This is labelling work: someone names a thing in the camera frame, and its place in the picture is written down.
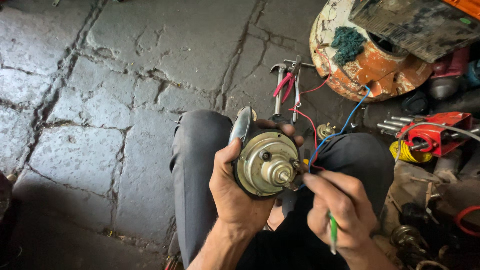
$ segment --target red-handled pliers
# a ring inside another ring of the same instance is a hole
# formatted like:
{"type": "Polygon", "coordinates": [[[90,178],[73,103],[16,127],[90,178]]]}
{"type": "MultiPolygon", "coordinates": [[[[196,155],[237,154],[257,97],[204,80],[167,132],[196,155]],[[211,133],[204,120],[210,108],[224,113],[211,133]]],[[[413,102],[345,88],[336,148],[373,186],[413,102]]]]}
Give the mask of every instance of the red-handled pliers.
{"type": "Polygon", "coordinates": [[[274,97],[276,97],[278,93],[280,93],[280,90],[288,82],[287,90],[285,91],[285,94],[283,95],[283,98],[282,98],[282,103],[285,102],[285,100],[287,100],[287,97],[290,94],[290,91],[292,90],[293,83],[295,82],[295,77],[297,76],[300,70],[300,67],[301,67],[301,62],[295,63],[295,66],[292,68],[292,71],[287,72],[287,75],[285,76],[285,78],[283,78],[280,84],[276,87],[275,92],[273,93],[274,97]]]}

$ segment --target red wire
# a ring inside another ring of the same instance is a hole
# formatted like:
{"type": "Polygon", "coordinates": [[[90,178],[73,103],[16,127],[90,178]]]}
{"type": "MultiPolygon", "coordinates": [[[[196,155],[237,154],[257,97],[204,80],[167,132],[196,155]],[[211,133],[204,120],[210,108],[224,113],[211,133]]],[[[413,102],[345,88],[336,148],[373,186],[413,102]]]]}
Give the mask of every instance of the red wire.
{"type": "MultiPolygon", "coordinates": [[[[320,87],[324,86],[324,84],[326,83],[326,81],[328,81],[328,79],[330,78],[330,73],[332,73],[332,67],[330,66],[330,61],[328,60],[328,57],[326,57],[325,55],[321,54],[318,49],[316,50],[318,54],[320,54],[321,56],[325,57],[325,59],[327,59],[327,62],[328,62],[328,76],[327,78],[324,80],[324,82],[317,88],[315,89],[312,89],[312,90],[308,90],[308,91],[305,91],[305,92],[301,92],[298,94],[297,98],[298,98],[298,102],[295,103],[295,105],[293,106],[293,108],[289,109],[289,110],[292,110],[292,111],[296,111],[298,112],[299,114],[305,116],[308,120],[310,120],[310,123],[312,123],[312,127],[313,127],[313,132],[314,132],[314,142],[315,142],[315,149],[317,149],[317,129],[315,128],[315,124],[313,124],[313,121],[310,119],[310,117],[306,116],[305,114],[303,114],[301,111],[299,110],[295,110],[295,108],[297,107],[297,104],[300,103],[300,95],[301,94],[305,94],[305,93],[308,93],[308,92],[313,92],[317,89],[319,89],[320,87]]],[[[318,151],[315,153],[315,158],[312,160],[312,163],[310,166],[314,167],[314,168],[317,168],[317,169],[321,169],[321,170],[325,170],[323,167],[320,167],[320,166],[315,166],[313,163],[317,160],[317,157],[318,157],[318,151]]]]}
{"type": "Polygon", "coordinates": [[[462,225],[462,218],[464,216],[466,216],[467,214],[473,212],[473,211],[477,211],[477,210],[480,210],[480,205],[474,205],[474,206],[470,206],[470,207],[467,207],[465,209],[463,209],[462,211],[460,211],[460,213],[458,213],[455,218],[454,218],[454,221],[456,223],[456,225],[464,232],[464,233],[467,233],[467,234],[470,234],[472,236],[475,236],[475,237],[480,237],[480,232],[474,232],[472,230],[469,230],[467,228],[465,228],[463,225],[462,225]]]}

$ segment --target gray pants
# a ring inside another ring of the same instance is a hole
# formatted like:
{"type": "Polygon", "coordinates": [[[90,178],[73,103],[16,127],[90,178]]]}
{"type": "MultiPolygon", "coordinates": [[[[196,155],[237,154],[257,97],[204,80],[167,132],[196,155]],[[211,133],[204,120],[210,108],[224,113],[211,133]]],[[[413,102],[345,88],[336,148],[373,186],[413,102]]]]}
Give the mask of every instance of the gray pants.
{"type": "MultiPolygon", "coordinates": [[[[220,113],[195,110],[182,114],[175,128],[170,170],[185,268],[198,254],[217,218],[208,183],[215,153],[227,145],[231,127],[231,120],[220,113]]],[[[315,165],[360,179],[374,212],[380,214],[393,181],[394,168],[392,154],[383,143],[366,133],[339,135],[324,145],[315,165]]],[[[262,231],[256,235],[238,269],[310,269],[328,265],[344,268],[343,259],[332,256],[328,247],[308,228],[306,214],[312,208],[313,193],[308,188],[297,193],[294,210],[288,213],[275,232],[262,231]],[[282,246],[288,250],[296,248],[286,256],[283,252],[276,252],[282,250],[282,246]]]]}

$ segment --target stone floor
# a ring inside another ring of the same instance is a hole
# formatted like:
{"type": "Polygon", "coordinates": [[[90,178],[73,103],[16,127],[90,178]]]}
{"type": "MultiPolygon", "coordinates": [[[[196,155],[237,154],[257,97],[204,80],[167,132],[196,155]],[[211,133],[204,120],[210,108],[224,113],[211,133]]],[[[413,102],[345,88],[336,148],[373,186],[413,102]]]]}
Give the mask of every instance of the stone floor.
{"type": "MultiPolygon", "coordinates": [[[[3,2],[0,169],[19,174],[18,267],[163,265],[175,231],[174,121],[194,109],[234,117],[246,105],[268,118],[270,68],[310,59],[310,28],[325,2],[3,2]]],[[[322,81],[302,70],[303,90],[322,81]]],[[[293,98],[286,103],[288,114],[293,98]]],[[[355,104],[324,86],[300,109],[340,126],[355,104]]],[[[309,125],[300,118],[298,132],[309,125]]]]}

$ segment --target green fiber clump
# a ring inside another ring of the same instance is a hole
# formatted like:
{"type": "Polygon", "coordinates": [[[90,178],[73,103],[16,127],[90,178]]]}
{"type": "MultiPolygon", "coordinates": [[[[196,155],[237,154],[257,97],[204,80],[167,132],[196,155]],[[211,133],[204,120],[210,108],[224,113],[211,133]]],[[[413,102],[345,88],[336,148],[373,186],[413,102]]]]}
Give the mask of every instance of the green fiber clump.
{"type": "Polygon", "coordinates": [[[337,27],[333,42],[330,44],[330,47],[338,49],[333,56],[335,63],[344,66],[350,61],[355,61],[355,57],[363,52],[362,43],[365,40],[354,27],[337,27]]]}

